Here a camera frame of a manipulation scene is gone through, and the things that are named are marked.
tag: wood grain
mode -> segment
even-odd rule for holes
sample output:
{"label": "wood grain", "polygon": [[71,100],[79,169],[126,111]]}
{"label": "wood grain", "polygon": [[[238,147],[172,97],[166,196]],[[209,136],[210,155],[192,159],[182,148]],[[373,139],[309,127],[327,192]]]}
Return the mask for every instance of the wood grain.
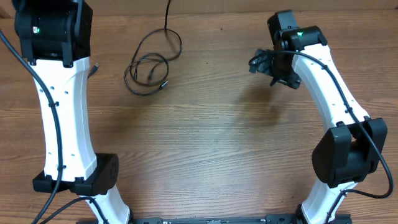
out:
{"label": "wood grain", "polygon": [[[318,111],[302,86],[270,88],[247,62],[270,48],[269,13],[172,15],[183,40],[170,62],[169,86],[142,98],[130,94],[123,71],[139,41],[162,27],[163,16],[95,17],[88,82],[91,140],[96,152],[119,155],[118,189],[137,217],[263,216],[294,212],[312,188],[311,153],[323,136]],[[398,13],[296,13],[302,27],[318,25],[351,92],[373,118],[389,127],[383,154],[398,178]],[[19,50],[13,20],[0,27]],[[146,52],[172,55],[155,35]],[[29,223],[48,197],[32,178],[43,169],[44,135],[34,82],[0,44],[0,223]],[[358,188],[383,193],[381,167]],[[49,212],[75,198],[56,196]],[[355,223],[396,223],[398,196],[373,200],[350,195],[339,209]],[[93,217],[84,203],[53,223]]]}
{"label": "wood grain", "polygon": [[[163,15],[166,0],[86,0],[95,16]],[[274,12],[395,9],[398,0],[173,0],[170,13]],[[4,18],[14,18],[11,0],[0,0]]]}

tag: wooden table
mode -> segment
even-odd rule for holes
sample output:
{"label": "wooden table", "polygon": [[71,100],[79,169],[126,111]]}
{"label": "wooden table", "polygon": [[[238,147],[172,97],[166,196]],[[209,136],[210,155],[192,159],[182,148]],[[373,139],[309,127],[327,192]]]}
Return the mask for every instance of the wooden table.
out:
{"label": "wooden table", "polygon": [[[323,136],[308,90],[269,87],[248,72],[257,48],[272,42],[273,13],[171,16],[183,54],[170,62],[169,85],[150,97],[130,94],[123,71],[139,41],[163,16],[94,17],[88,82],[91,140],[117,153],[118,189],[136,217],[200,218],[292,213],[315,180],[311,153]],[[389,127],[383,155],[398,181],[398,11],[296,12],[300,27],[318,25],[336,66],[361,106]],[[13,20],[0,27],[19,49]],[[163,35],[142,52],[171,55]],[[48,194],[32,189],[44,166],[44,134],[31,76],[0,44],[0,222],[30,223]],[[379,166],[358,189],[384,193]],[[47,216],[76,195],[57,194]],[[355,223],[397,223],[398,195],[349,195],[338,210]],[[92,218],[85,203],[52,223]]]}

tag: wooden tabletop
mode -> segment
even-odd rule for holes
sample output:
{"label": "wooden tabletop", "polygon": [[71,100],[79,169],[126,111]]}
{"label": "wooden tabletop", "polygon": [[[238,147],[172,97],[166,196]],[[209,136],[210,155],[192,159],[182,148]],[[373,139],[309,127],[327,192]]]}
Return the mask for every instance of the wooden tabletop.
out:
{"label": "wooden tabletop", "polygon": [[[100,68],[88,82],[91,140],[96,152],[119,155],[117,186],[136,217],[293,213],[306,199],[315,180],[311,153],[323,136],[318,110],[304,85],[271,88],[270,77],[248,72],[256,49],[272,47],[266,27],[272,14],[170,16],[183,54],[170,62],[169,85],[145,98],[128,92],[123,71],[164,18],[94,17],[91,62]],[[295,16],[300,27],[321,28],[354,97],[372,118],[384,118],[383,155],[398,181],[398,11]],[[0,20],[19,50],[13,24]],[[148,52],[172,55],[163,34],[148,39],[140,55]],[[30,223],[45,203],[49,195],[32,188],[44,146],[33,79],[0,44],[0,223]],[[382,167],[357,188],[384,193]],[[73,198],[57,194],[45,217]],[[386,200],[351,194],[338,212],[355,223],[397,223],[398,194]],[[92,217],[81,202],[52,223]]]}

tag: wooden surface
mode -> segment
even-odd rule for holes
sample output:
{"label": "wooden surface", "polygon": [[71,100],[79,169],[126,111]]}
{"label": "wooden surface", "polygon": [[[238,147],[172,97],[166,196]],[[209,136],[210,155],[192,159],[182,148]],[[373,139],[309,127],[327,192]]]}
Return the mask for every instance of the wooden surface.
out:
{"label": "wooden surface", "polygon": [[[164,14],[167,0],[86,0],[95,16],[126,16]],[[274,12],[286,9],[314,10],[364,10],[394,9],[398,0],[173,0],[170,13],[220,13],[220,12]],[[13,18],[15,10],[11,0],[0,0],[0,15]]]}
{"label": "wooden surface", "polygon": [[[172,15],[183,54],[170,62],[168,87],[147,98],[126,90],[123,71],[163,17],[94,18],[91,62],[100,68],[88,82],[91,140],[96,152],[119,155],[118,189],[137,217],[292,213],[307,197],[315,180],[311,153],[323,136],[318,111],[305,86],[271,88],[270,77],[248,72],[255,50],[272,47],[265,23],[272,14]],[[295,16],[301,27],[322,29],[353,95],[386,121],[383,155],[397,181],[398,11]],[[13,20],[0,27],[19,50]],[[140,55],[146,52],[171,55],[163,35],[148,39]],[[45,155],[39,101],[32,78],[3,44],[0,68],[0,223],[30,223],[48,197],[31,182]],[[381,166],[358,189],[384,193]],[[49,212],[73,198],[58,194]],[[397,223],[398,194],[349,195],[338,211],[355,223]],[[91,217],[78,203],[53,223]]]}

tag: black and white robotic arm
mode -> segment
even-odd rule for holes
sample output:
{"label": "black and white robotic arm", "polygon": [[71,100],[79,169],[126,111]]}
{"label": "black and white robotic arm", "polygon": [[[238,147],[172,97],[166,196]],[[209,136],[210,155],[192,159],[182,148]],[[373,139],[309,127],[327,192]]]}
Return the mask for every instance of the black and white robotic arm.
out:
{"label": "black and white robotic arm", "polygon": [[[30,65],[0,34],[11,52],[31,74],[36,75],[46,158],[44,170],[33,180],[34,189],[48,193],[70,190],[80,197],[91,197],[87,202],[99,223],[134,223],[132,212],[116,187],[118,156],[94,153],[91,145],[86,88],[92,15],[84,0],[21,1],[17,6],[15,28],[21,41],[22,56]],[[380,153],[387,127],[382,119],[371,119],[353,98],[333,63],[326,38],[319,28],[298,28],[292,11],[276,13],[268,20],[268,26],[274,51],[258,50],[249,63],[250,71],[272,76],[271,85],[279,82],[297,89],[304,82],[325,128],[325,135],[312,154],[317,179],[308,198],[298,206],[296,214],[290,216],[289,223],[351,223],[349,216],[335,215],[344,199],[341,194],[374,172],[380,159],[360,127],[365,128]],[[54,108],[60,128],[56,128],[58,120],[52,116]],[[281,219],[278,215],[268,215],[256,222],[271,224]],[[136,220],[149,224],[153,221]],[[187,220],[178,222],[191,223]]]}

